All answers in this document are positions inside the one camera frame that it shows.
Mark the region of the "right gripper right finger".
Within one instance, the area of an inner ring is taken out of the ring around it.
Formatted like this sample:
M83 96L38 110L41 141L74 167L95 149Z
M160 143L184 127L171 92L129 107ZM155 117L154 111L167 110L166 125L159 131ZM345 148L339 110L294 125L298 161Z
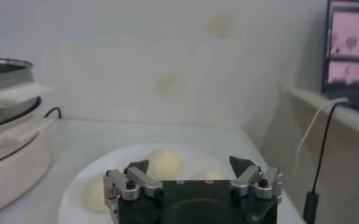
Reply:
M263 171L249 159L229 156L231 168L236 176L230 180L231 188L239 197L252 193L256 198L269 200L275 197L282 199L282 172L270 167Z

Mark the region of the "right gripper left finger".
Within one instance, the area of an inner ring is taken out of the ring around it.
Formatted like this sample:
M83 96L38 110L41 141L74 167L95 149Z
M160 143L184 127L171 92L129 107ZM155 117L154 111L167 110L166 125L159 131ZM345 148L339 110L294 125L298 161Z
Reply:
M148 160L141 160L130 163L122 172L118 169L106 171L105 200L134 201L140 198L141 192L147 197L161 198L163 183L146 174L148 166Z

